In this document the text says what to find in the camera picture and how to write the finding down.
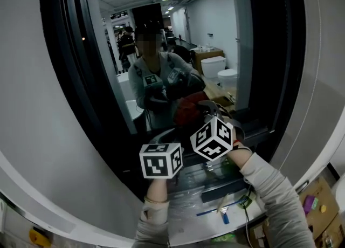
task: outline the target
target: gray sweatshirt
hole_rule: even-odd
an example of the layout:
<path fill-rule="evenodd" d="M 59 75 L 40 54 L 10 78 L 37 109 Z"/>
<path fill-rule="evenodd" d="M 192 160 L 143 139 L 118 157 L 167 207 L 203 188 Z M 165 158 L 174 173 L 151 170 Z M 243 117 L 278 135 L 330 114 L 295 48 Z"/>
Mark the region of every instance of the gray sweatshirt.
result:
<path fill-rule="evenodd" d="M 272 247 L 312 248 L 313 235 L 308 229 L 299 197 L 289 180 L 254 153 L 241 169 L 246 180 L 254 186 L 265 203 L 270 218 Z M 145 202 L 133 248 L 167 247 L 169 203 Z M 201 247 L 246 247 L 237 243 L 215 243 Z"/>
<path fill-rule="evenodd" d="M 160 78 L 162 79 L 163 84 L 165 86 L 169 85 L 168 76 L 170 72 L 172 71 L 172 68 L 170 67 L 170 63 L 168 61 L 169 57 L 175 68 L 180 68 L 181 71 L 184 71 L 184 72 L 192 72 L 192 73 L 198 74 L 198 72 L 194 70 L 191 65 L 187 64 L 180 56 L 178 56 L 175 53 L 160 52 L 159 56 L 160 56 L 160 64 L 161 64 Z M 137 70 L 135 69 L 134 66 L 140 69 L 142 73 L 141 76 L 137 74 Z M 134 93 L 136 104 L 142 109 L 145 109 L 145 105 L 144 105 L 145 90 L 144 90 L 143 78 L 151 74 L 152 73 L 146 66 L 146 63 L 142 59 L 142 57 L 139 58 L 134 63 L 134 65 L 132 65 L 128 70 L 129 83 Z M 170 108 L 168 108 L 163 113 L 154 114 L 153 112 L 148 111 L 150 115 L 151 126 L 153 127 L 153 129 L 165 128 L 165 127 L 174 125 L 173 117 L 174 117 L 176 108 L 177 108 L 177 102 L 173 101 L 170 105 Z"/>

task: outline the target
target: toilet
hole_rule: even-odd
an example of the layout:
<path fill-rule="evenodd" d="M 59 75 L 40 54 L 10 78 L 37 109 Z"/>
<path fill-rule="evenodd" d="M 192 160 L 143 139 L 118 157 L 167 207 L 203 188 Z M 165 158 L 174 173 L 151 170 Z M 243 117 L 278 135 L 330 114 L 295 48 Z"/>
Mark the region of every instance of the toilet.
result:
<path fill-rule="evenodd" d="M 224 88 L 236 88 L 237 71 L 234 69 L 225 69 L 226 58 L 216 56 L 201 60 L 201 68 L 206 78 L 217 80 Z"/>

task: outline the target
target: plastic bag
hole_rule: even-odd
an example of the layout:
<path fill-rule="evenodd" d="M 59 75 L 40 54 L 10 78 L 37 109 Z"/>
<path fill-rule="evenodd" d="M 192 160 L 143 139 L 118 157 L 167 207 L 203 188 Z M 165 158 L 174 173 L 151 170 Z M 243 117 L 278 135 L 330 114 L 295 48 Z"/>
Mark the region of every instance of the plastic bag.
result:
<path fill-rule="evenodd" d="M 169 221 L 196 218 L 197 213 L 202 211 L 203 202 L 201 200 L 201 194 L 203 190 L 204 186 L 201 186 L 169 194 Z"/>

